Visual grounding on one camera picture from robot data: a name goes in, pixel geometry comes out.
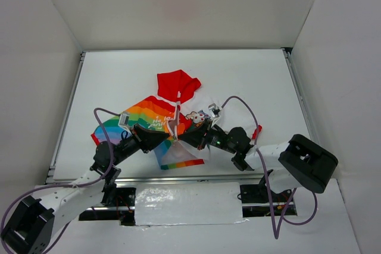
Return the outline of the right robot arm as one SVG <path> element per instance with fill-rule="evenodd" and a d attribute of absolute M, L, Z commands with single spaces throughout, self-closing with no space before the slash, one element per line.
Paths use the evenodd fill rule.
<path fill-rule="evenodd" d="M 303 187 L 313 193 L 325 191 L 338 159 L 301 134 L 284 143 L 256 147 L 242 127 L 226 132 L 217 125 L 202 123 L 179 136 L 192 147 L 215 147 L 233 154 L 239 171 L 263 169 L 264 175 L 254 186 L 243 185 L 238 198 L 243 203 L 285 202 L 289 190 Z"/>

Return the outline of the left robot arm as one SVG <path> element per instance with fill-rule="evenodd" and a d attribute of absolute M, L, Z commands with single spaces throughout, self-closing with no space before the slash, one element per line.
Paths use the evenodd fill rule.
<path fill-rule="evenodd" d="M 35 197 L 31 191 L 22 197 L 9 220 L 1 222 L 1 243 L 9 253 L 45 253 L 51 238 L 86 209 L 111 205 L 117 198 L 117 165 L 137 151 L 148 153 L 169 137 L 163 131 L 140 125 L 131 129 L 118 144 L 109 139 L 99 143 L 94 163 L 70 184 L 50 185 L 52 193 Z"/>

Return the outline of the rainbow and white kids jacket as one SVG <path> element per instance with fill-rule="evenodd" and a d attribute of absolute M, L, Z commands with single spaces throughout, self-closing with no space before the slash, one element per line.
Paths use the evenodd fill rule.
<path fill-rule="evenodd" d="M 96 147 L 99 143 L 109 139 L 118 144 L 122 137 L 128 137 L 135 124 L 155 131 L 164 131 L 170 137 L 157 146 L 153 152 L 158 165 L 162 170 L 203 165 L 210 158 L 209 149 L 198 150 L 191 145 L 180 141 L 178 135 L 195 128 L 202 123 L 210 123 L 208 106 L 214 102 L 204 96 L 201 91 L 201 82 L 191 77 L 183 70 L 157 74 L 157 93 L 127 108 L 130 114 L 130 130 L 118 126 L 119 114 L 97 126 L 91 138 Z M 256 139 L 260 128 L 256 128 L 251 136 Z"/>

